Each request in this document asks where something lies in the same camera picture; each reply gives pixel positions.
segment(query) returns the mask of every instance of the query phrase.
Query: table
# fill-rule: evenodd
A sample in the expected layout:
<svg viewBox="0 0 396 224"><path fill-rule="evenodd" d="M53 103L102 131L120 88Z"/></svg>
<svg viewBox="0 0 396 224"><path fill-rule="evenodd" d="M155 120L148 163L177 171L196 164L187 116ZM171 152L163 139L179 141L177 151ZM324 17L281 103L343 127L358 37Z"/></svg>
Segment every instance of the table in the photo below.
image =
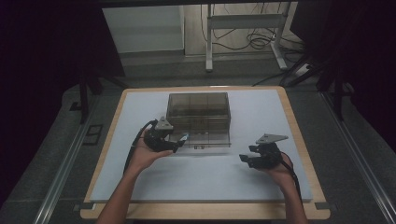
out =
<svg viewBox="0 0 396 224"><path fill-rule="evenodd" d="M313 200L304 203L304 209L309 219L326 219L330 216L330 209L326 205L318 178L314 167L306 150L304 139L301 136L297 121L293 115L286 92L281 87L195 87L195 88L160 88L160 89L133 89L126 90L120 98L116 114L112 121L110 130L97 163L92 182L88 189L84 203L90 203L90 196L94 183L100 174L104 164L111 138L120 112L123 101L128 92L150 92L150 91L234 91L234 90L276 90L284 108L292 137L299 156L301 158L309 185L312 190ZM104 203L93 204L91 208L81 209L83 218L97 218L104 208ZM283 203L131 203L129 206L128 218L138 219L284 219L285 205Z"/></svg>

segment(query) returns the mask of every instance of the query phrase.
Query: human arm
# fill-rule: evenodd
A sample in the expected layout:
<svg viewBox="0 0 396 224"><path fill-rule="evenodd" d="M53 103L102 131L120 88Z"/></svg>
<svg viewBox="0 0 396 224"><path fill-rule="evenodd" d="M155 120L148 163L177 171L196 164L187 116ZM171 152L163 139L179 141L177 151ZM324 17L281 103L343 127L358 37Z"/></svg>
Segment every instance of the human arm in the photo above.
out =
<svg viewBox="0 0 396 224"><path fill-rule="evenodd" d="M124 223L128 212L128 205L134 191L134 183L139 174L150 167L155 160L172 153L172 150L154 152L144 143L143 138L140 138L135 146L134 155L131 158L128 168L96 223Z"/></svg>
<svg viewBox="0 0 396 224"><path fill-rule="evenodd" d="M290 158L282 153L283 161L290 167L292 163ZM279 164L273 169L262 170L274 179L274 182L279 185L285 198L286 205L286 220L289 224L306 224L306 218L303 204L301 203L300 196L294 185L294 180L286 167Z"/></svg>

